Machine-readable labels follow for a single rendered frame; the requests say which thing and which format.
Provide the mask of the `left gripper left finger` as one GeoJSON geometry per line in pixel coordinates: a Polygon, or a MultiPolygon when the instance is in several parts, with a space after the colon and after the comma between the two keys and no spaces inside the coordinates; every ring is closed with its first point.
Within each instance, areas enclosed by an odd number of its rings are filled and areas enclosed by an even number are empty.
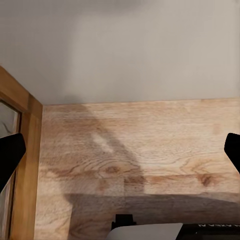
{"type": "Polygon", "coordinates": [[[0,138],[0,193],[26,152],[21,133],[0,138]]]}

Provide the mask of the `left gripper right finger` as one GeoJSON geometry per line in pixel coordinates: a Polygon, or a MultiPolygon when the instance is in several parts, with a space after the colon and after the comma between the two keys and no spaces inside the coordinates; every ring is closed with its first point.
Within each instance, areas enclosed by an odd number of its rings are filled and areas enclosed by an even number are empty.
{"type": "Polygon", "coordinates": [[[235,133],[228,133],[224,151],[240,173],[240,135],[235,133]]]}

